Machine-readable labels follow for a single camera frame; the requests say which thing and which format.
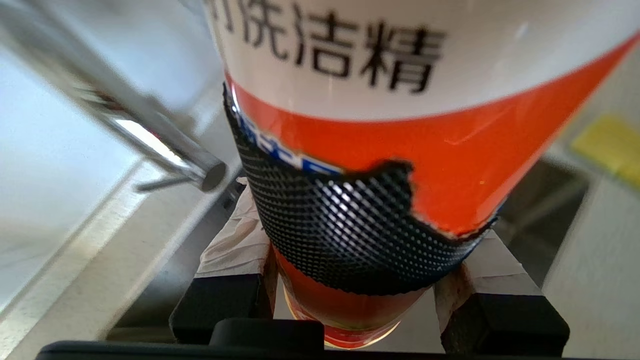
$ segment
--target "bottle bottom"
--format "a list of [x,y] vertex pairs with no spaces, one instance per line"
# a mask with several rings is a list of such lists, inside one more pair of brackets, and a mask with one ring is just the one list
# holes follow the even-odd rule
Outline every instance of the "bottle bottom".
[[[286,287],[284,289],[284,298],[294,319],[320,321],[305,311],[302,306],[295,301],[294,297],[289,296],[289,292]],[[323,324],[324,344],[329,347],[345,350],[368,347],[391,334],[399,324],[400,320],[378,327],[377,329],[366,330],[340,329],[338,327]]]

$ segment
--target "bottle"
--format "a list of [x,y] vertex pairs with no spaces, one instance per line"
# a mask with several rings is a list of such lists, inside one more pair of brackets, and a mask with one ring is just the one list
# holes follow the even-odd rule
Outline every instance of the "bottle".
[[[487,226],[640,39],[636,0],[217,0],[207,9],[234,108],[258,147],[306,173],[410,163],[412,216],[452,249]],[[295,317],[323,322],[337,347],[384,337],[430,286],[332,288],[274,243]]]

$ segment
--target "orange liquid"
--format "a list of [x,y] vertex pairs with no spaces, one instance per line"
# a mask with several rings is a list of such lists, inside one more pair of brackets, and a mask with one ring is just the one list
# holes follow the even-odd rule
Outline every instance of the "orange liquid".
[[426,291],[387,296],[346,293],[314,281],[277,250],[275,254],[291,313],[297,319],[322,322],[324,340],[334,347],[360,348],[382,339]]

